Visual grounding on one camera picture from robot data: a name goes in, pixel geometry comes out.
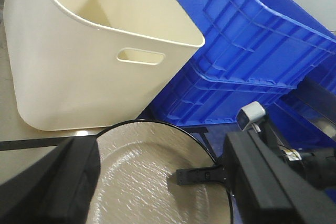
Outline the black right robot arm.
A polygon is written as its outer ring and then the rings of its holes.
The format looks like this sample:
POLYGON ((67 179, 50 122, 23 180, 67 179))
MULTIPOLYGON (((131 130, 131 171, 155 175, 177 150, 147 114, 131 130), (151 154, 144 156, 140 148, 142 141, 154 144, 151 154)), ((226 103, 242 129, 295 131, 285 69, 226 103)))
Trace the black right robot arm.
POLYGON ((335 223, 335 141, 294 101, 242 107, 215 164, 179 169, 176 183, 223 185, 243 223, 335 223))

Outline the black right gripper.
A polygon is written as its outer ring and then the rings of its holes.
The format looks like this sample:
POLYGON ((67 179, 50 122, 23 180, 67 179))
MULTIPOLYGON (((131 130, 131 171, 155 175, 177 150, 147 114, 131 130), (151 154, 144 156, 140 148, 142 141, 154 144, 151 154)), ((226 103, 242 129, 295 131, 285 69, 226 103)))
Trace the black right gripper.
POLYGON ((222 165, 177 169, 168 183, 217 183, 234 195, 243 223, 335 223, 335 148, 277 155, 253 130, 225 135, 222 165))

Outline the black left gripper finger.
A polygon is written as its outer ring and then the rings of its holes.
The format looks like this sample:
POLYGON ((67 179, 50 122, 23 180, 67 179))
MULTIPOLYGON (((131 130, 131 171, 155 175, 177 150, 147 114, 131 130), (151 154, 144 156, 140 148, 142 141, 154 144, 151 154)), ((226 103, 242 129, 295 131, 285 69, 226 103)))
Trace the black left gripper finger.
POLYGON ((57 146, 1 151, 1 223, 86 223, 100 175, 95 136, 57 146))

